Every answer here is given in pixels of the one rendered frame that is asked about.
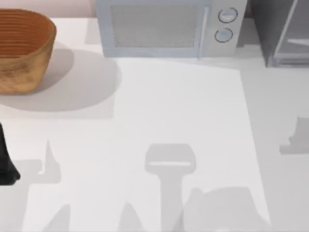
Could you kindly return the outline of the microwave knob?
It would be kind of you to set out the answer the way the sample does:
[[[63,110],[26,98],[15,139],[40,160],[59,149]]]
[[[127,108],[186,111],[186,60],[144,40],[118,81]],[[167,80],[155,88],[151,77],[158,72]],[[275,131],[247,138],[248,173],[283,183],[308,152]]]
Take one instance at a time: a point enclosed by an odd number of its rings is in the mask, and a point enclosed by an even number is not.
[[[226,43],[233,38],[233,31],[228,28],[218,30],[216,31],[214,38],[219,43]]]
[[[233,22],[238,16],[238,12],[235,8],[225,8],[222,9],[218,14],[218,19],[222,23],[231,23]]]

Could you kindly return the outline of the pale microwave oven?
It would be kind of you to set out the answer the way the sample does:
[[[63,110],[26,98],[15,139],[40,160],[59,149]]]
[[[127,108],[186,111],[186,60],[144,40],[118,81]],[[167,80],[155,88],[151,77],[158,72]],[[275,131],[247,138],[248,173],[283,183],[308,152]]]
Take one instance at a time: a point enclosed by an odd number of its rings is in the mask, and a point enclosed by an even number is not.
[[[234,54],[247,0],[210,0],[211,5],[208,11],[205,38],[203,43],[202,57],[228,57]],[[237,18],[231,23],[222,23],[218,19],[218,14],[222,9],[235,8],[238,12]],[[228,28],[233,31],[233,38],[226,43],[219,43],[215,40],[216,31]]]

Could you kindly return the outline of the brown woven basket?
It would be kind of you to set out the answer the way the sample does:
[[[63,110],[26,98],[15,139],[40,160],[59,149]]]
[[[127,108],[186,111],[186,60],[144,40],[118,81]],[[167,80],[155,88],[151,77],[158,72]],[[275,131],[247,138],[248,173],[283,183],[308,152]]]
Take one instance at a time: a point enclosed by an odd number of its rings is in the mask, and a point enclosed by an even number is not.
[[[54,22],[41,13],[0,8],[0,94],[25,94],[39,87],[56,33]]]

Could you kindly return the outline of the microwave oven door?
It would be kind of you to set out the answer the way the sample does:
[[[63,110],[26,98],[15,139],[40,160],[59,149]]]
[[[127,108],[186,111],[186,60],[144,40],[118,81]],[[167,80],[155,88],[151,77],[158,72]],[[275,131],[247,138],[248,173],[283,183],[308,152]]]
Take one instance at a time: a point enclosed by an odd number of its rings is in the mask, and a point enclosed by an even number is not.
[[[210,0],[95,0],[109,58],[197,58]]]

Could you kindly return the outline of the grey cabinet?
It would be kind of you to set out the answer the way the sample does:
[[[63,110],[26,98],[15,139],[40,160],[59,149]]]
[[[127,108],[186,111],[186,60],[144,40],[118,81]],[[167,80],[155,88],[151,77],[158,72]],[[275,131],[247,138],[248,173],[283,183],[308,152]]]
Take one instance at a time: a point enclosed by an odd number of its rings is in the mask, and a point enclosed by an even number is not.
[[[309,68],[309,0],[252,0],[266,66]]]

